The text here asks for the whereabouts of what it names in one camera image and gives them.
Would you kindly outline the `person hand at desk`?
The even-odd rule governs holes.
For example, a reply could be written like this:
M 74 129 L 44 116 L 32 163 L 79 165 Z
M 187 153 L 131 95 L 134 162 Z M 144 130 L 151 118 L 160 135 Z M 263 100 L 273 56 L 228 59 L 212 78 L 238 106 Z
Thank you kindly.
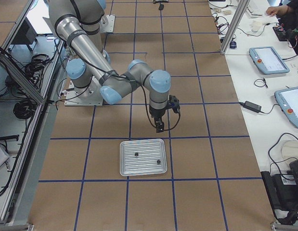
M 269 16 L 283 16 L 287 14 L 287 11 L 288 11 L 288 6 L 282 5 L 282 6 L 269 7 L 265 13 Z

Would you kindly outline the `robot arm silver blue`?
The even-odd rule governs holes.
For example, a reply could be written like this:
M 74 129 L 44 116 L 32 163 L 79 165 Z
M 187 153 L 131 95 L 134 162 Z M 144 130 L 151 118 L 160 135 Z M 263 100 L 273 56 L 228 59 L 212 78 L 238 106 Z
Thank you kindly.
M 103 0 L 51 0 L 49 16 L 55 34 L 72 48 L 97 79 L 100 94 L 108 104 L 115 104 L 138 87 L 149 91 L 149 107 L 157 132 L 164 131 L 162 117 L 170 108 L 171 76 L 153 70 L 146 62 L 133 60 L 127 72 L 119 75 L 103 56 L 100 21 L 104 16 Z

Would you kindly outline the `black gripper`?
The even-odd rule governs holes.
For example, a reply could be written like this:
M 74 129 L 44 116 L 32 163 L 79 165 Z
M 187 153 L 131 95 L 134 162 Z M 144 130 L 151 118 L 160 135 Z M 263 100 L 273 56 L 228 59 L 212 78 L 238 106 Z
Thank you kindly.
M 149 107 L 149 113 L 155 122 L 156 133 L 164 131 L 164 122 L 162 121 L 162 116 L 165 114 L 165 112 L 166 108 L 155 109 L 151 106 Z

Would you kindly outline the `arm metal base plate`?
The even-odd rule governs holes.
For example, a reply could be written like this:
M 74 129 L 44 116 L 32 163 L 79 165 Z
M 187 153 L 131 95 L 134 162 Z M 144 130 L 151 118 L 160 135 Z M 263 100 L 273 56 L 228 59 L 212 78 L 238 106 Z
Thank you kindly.
M 83 76 L 89 77 L 90 84 L 81 83 L 76 85 L 76 80 L 71 79 L 69 87 L 73 90 L 69 90 L 65 96 L 65 106 L 102 106 L 103 98 L 100 94 L 100 84 L 95 76 L 84 74 Z

